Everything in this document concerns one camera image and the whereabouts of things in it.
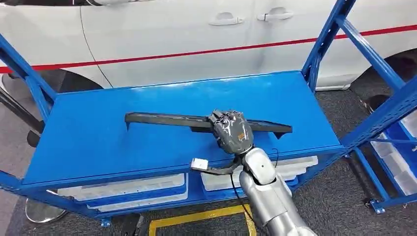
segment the robotic hand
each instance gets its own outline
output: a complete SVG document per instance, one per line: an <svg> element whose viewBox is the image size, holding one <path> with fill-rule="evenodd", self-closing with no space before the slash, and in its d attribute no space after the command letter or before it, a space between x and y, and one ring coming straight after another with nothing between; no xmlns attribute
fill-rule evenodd
<svg viewBox="0 0 417 236"><path fill-rule="evenodd" d="M214 111L208 119L217 143L227 153L235 154L235 160L227 168L215 169L208 168L207 163L196 167L202 160L195 158L191 168L208 174L226 175L242 164L240 185L271 235L315 235L298 214L291 191L268 155L253 146L252 130L243 114Z"/></svg>
<svg viewBox="0 0 417 236"><path fill-rule="evenodd" d="M230 154L242 154L253 147L253 134L241 112L214 110L208 117L217 144Z"/></svg>

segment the black plastic part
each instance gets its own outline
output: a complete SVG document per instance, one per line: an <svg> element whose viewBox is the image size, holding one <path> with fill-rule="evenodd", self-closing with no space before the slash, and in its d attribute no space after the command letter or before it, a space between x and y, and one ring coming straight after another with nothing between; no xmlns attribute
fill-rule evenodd
<svg viewBox="0 0 417 236"><path fill-rule="evenodd" d="M193 132L211 133L211 123L208 117L188 116L188 115L171 115L160 113L132 112L127 113L124 117L126 127L129 129L130 123L148 123L189 126ZM292 133L293 128L290 125L274 123L265 120L248 119L252 131L273 132L279 139L286 133Z"/></svg>
<svg viewBox="0 0 417 236"><path fill-rule="evenodd" d="M35 132L33 131L29 131L28 136L26 137L26 141L28 142L28 144L32 147L35 148L38 146L40 140L40 136L35 134Z"/></svg>

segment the shelf surface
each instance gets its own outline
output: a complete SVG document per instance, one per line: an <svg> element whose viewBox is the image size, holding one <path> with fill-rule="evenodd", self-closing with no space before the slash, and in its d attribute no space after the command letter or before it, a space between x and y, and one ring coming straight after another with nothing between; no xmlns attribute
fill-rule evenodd
<svg viewBox="0 0 417 236"><path fill-rule="evenodd" d="M138 123L127 131L124 123L127 112L207 116L214 109L291 125L279 140L254 132L271 158L277 150L286 159L342 149L299 71L72 92L58 95L23 184L185 173L193 158L224 165L233 157L210 133Z"/></svg>

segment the white connector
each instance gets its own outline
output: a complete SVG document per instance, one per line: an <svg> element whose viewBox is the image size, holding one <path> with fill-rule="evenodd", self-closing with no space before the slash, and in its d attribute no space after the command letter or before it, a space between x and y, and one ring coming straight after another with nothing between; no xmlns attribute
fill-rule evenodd
<svg viewBox="0 0 417 236"><path fill-rule="evenodd" d="M193 161L191 162L191 167L207 170L207 168L209 167L209 161L199 158L193 158Z"/></svg>

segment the car door handle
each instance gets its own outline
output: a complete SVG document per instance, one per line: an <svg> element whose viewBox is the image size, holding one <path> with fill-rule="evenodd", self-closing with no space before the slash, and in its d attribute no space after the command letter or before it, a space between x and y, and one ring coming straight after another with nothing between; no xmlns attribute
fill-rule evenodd
<svg viewBox="0 0 417 236"><path fill-rule="evenodd" d="M218 13L208 24L212 26L228 26L243 23L244 18L235 17L230 12Z"/></svg>
<svg viewBox="0 0 417 236"><path fill-rule="evenodd" d="M270 20L285 20L294 16L294 13L291 11L287 11L281 14L260 14L256 16L256 19L259 21L270 21Z"/></svg>

